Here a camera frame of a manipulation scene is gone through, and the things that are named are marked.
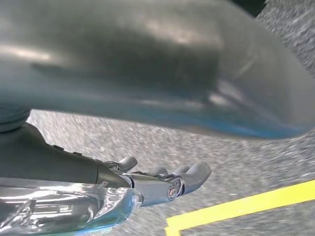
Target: yellow line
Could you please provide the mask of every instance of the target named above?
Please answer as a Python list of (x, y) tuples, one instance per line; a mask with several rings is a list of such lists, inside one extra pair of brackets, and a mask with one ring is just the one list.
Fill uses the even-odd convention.
[(315, 180), (312, 180), (171, 217), (165, 230), (168, 236), (180, 236), (181, 230), (314, 199)]

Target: black rubber part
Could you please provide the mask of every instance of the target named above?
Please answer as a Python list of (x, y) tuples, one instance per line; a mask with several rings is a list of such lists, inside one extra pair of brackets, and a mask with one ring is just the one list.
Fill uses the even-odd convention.
[(101, 161), (48, 145), (36, 127), (28, 123), (0, 134), (0, 163), (0, 177), (129, 186)]

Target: bolt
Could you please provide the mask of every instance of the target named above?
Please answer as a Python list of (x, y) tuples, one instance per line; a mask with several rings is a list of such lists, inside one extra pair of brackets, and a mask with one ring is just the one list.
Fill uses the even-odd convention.
[(169, 200), (173, 200), (176, 197), (177, 194), (178, 194), (178, 191), (175, 189), (175, 187), (171, 186), (168, 189), (168, 198)]

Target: pavement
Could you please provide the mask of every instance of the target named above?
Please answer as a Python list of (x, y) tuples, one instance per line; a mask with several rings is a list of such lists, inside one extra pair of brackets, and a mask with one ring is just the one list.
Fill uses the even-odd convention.
[[(258, 19), (315, 79), (315, 0), (270, 0)], [(190, 134), (131, 122), (32, 111), (29, 120), (50, 144), (101, 160), (134, 156), (135, 170), (205, 161), (212, 169), (199, 190), (174, 202), (141, 208), (110, 236), (162, 236), (166, 218), (315, 179), (315, 131), (292, 140), (258, 142)], [(182, 236), (312, 236), (315, 202), (220, 221)], [(100, 236), (91, 233), (90, 236)]]

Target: yellow road marking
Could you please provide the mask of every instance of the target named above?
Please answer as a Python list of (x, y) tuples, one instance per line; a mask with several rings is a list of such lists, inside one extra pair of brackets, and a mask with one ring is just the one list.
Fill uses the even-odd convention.
[(181, 230), (310, 200), (315, 200), (315, 180), (168, 218), (165, 231), (181, 236)]

